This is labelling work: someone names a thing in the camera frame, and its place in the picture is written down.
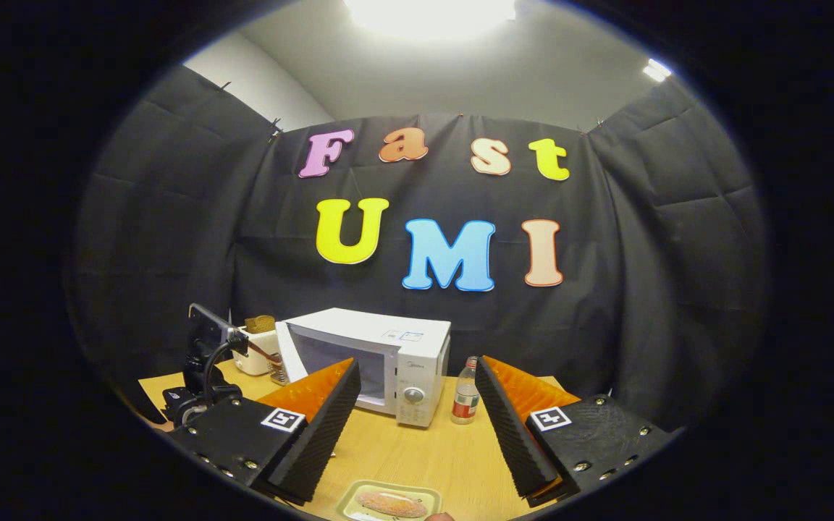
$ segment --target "bread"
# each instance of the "bread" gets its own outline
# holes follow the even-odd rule
[[[426,507],[407,496],[395,492],[361,492],[356,495],[356,501],[362,507],[371,508],[382,514],[397,515],[397,517],[423,517]]]

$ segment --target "microwave knob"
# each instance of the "microwave knob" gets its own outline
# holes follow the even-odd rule
[[[417,388],[404,389],[404,399],[410,403],[420,403],[424,399],[424,392]]]

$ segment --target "plastic bottle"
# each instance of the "plastic bottle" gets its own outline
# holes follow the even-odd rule
[[[478,407],[478,388],[474,385],[474,371],[477,363],[478,357],[470,356],[466,360],[466,368],[459,373],[459,380],[456,382],[456,397],[452,401],[450,415],[453,423],[465,425],[474,420],[474,413]]]

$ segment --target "plate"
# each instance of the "plate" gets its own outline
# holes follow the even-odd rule
[[[426,507],[426,515],[423,517],[395,517],[390,514],[382,514],[371,508],[362,507],[356,502],[356,495],[360,492],[397,492],[414,500],[421,502]],[[371,479],[360,479],[354,481],[347,489],[343,498],[337,504],[337,512],[347,519],[353,521],[424,521],[432,514],[438,514],[443,507],[443,498],[433,488],[408,487],[407,485],[395,485],[393,483],[382,483]]]

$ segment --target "bottle label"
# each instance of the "bottle label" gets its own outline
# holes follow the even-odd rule
[[[456,418],[472,418],[478,407],[478,395],[466,396],[456,393],[456,399],[452,403],[452,415]]]

